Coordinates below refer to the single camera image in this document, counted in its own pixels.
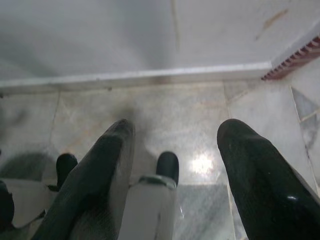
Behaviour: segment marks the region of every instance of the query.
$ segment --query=white wall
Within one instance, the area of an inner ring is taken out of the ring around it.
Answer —
[[[0,80],[270,62],[319,19],[320,0],[1,0]]]

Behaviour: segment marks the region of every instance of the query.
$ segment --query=floor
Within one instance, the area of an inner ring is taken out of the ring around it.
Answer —
[[[217,129],[228,118],[246,122],[318,192],[319,65],[318,59],[278,82],[235,80],[4,96],[0,177],[54,183],[60,153],[81,159],[114,121],[127,118],[136,127],[132,183],[155,172],[162,151],[173,151],[179,158],[174,239],[244,240],[217,147]],[[34,228],[1,239],[28,239]]]

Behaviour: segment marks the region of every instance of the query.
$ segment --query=marble floor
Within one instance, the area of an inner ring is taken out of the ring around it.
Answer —
[[[154,173],[162,151],[180,161],[175,240],[244,240],[228,185],[217,129],[237,118],[268,138],[318,193],[320,60],[278,82],[168,84],[0,99],[0,178],[55,183],[55,160],[80,160],[116,120],[135,123],[131,183]],[[34,226],[1,239],[28,239]]]

